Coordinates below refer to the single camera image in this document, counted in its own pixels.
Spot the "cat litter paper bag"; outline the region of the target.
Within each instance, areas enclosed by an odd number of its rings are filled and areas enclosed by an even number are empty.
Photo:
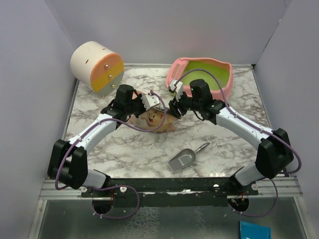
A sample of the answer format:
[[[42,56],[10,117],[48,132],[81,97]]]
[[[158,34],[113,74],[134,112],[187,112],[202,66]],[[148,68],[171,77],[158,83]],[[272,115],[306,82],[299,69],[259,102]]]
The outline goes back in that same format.
[[[143,114],[141,114],[138,118],[136,118],[135,116],[132,116],[129,119],[129,123],[141,129],[151,130],[160,125],[163,117],[164,117],[164,113],[150,109],[144,112]],[[163,132],[175,131],[176,127],[174,123],[176,121],[177,121],[176,117],[170,114],[166,114],[164,123],[161,125],[161,127],[155,130],[155,132],[163,133]]]

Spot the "metal litter scoop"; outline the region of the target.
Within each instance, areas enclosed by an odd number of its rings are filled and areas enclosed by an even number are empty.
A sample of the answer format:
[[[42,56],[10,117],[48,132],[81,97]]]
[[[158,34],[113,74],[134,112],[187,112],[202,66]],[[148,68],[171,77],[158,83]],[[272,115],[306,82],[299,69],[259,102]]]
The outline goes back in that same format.
[[[210,145],[207,142],[201,145],[198,149],[192,150],[190,148],[183,149],[177,155],[175,155],[169,162],[168,165],[173,172],[189,167],[196,161],[196,156],[199,152],[204,150]]]

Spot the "metal ruler bag clip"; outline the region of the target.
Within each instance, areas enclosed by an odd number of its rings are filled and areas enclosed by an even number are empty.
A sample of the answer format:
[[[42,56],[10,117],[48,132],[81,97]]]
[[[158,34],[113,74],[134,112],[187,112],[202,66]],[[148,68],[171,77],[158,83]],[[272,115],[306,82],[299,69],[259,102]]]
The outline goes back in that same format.
[[[156,111],[159,111],[159,112],[162,112],[162,113],[164,113],[164,112],[168,113],[170,108],[153,107],[152,110],[156,110]]]

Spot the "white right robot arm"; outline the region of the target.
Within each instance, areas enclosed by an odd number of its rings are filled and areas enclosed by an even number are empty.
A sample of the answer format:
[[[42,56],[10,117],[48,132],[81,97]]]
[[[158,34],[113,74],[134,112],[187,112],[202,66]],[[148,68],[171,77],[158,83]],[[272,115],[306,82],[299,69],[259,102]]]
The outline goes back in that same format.
[[[233,194],[240,195],[254,181],[273,179],[292,162],[294,157],[289,148],[289,138],[283,129],[263,128],[236,113],[224,101],[213,99],[209,86],[203,79],[193,80],[190,89],[191,96],[188,96],[183,90],[183,83],[172,80],[169,85],[169,91],[175,93],[174,99],[169,103],[169,112],[172,115],[181,118],[192,111],[201,120],[232,131],[257,150],[255,162],[232,175],[229,189]]]

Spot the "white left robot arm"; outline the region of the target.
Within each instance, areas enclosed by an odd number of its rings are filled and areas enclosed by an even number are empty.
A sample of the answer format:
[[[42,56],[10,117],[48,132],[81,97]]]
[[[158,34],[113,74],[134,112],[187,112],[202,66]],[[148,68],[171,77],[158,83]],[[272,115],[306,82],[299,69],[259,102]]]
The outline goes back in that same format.
[[[88,155],[107,135],[127,124],[130,116],[149,110],[152,99],[153,95],[140,94],[130,85],[120,85],[115,98],[86,129],[69,140],[57,140],[47,171],[55,180],[55,188],[89,187],[98,196],[106,196],[110,191],[108,176],[88,168]]]

